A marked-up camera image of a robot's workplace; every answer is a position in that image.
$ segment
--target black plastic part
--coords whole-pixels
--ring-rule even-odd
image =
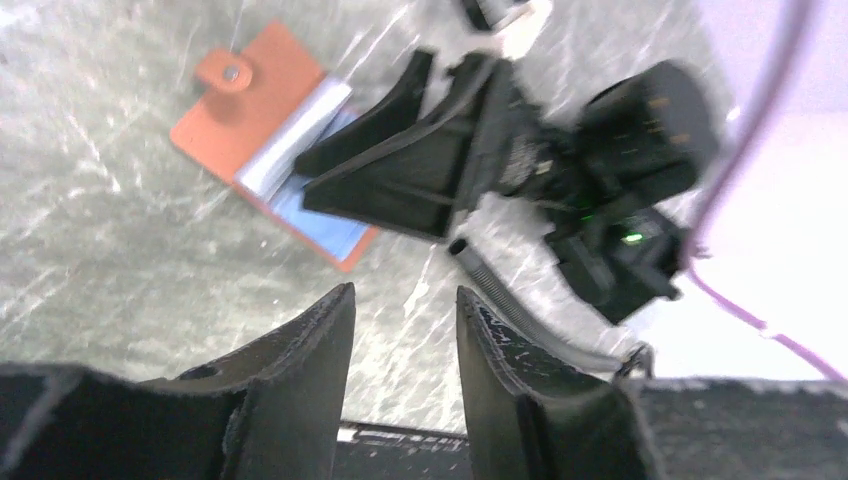
[[[497,187],[513,138],[532,129],[537,116],[506,60],[470,53],[450,73],[450,91],[433,111],[315,178],[305,188],[304,207],[427,240],[447,239],[454,216],[474,210],[480,196]],[[341,160],[344,152],[359,149],[360,143],[350,145],[363,132],[352,126],[333,154],[339,152]],[[312,156],[306,152],[302,163]]]
[[[339,132],[301,153],[294,163],[299,175],[315,178],[418,121],[435,54],[416,50],[400,79],[374,108]]]
[[[596,202],[630,193],[645,207],[692,188],[720,146],[703,92],[672,61],[595,96],[575,140],[601,197]]]
[[[474,478],[848,478],[848,393],[830,382],[581,374],[525,341],[473,292],[457,346]]]
[[[560,228],[545,236],[578,298],[615,325],[654,298],[678,298],[671,281],[679,271],[685,230],[655,208],[601,226],[598,240],[588,238],[587,228],[577,233]]]
[[[174,380],[0,365],[0,478],[329,479],[354,288]]]

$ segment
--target black electronic device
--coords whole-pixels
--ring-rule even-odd
[[[467,54],[418,118],[433,54],[417,51],[389,95],[297,159],[304,207],[444,242],[483,193],[524,198],[578,297],[617,323],[671,277],[684,231],[654,208],[696,185],[719,141],[685,66],[663,61],[600,92],[573,128],[542,120],[512,62]]]

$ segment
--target scratched surface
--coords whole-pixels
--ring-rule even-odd
[[[351,81],[360,108],[416,45],[437,47],[445,66],[487,43],[448,0],[0,0],[0,357],[169,376],[353,281],[344,416],[461,431],[453,304],[464,279],[443,246],[384,232],[341,275],[169,144],[201,93],[193,66],[271,18]],[[558,0],[520,74],[568,122],[600,89],[669,57],[722,97],[686,2]],[[430,104],[444,88],[436,78]],[[491,197],[463,227],[557,332],[627,348],[629,334],[553,274],[544,228],[521,202]]]

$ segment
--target purple cable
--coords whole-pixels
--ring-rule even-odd
[[[730,155],[727,166],[719,173],[715,186],[704,192],[703,201],[695,211],[691,234],[687,238],[681,254],[681,264],[683,268],[688,270],[689,277],[698,288],[712,297],[724,310],[760,331],[766,328],[766,322],[707,285],[695,270],[695,260],[699,251],[699,243],[718,213],[720,201],[727,196],[731,185],[748,166],[752,159],[748,156],[748,153],[759,140],[763,126],[777,107],[789,78],[789,73],[796,63],[798,51],[808,33],[810,20],[817,3],[816,0],[792,0],[790,2],[789,8],[784,14],[783,35],[778,39],[777,49],[773,54],[774,60],[770,78],[767,78],[758,90],[758,96],[756,101],[753,102],[752,115],[747,128],[739,137],[736,149]],[[827,378],[846,381],[846,377],[826,360],[786,335],[776,335],[774,340],[803,358]]]

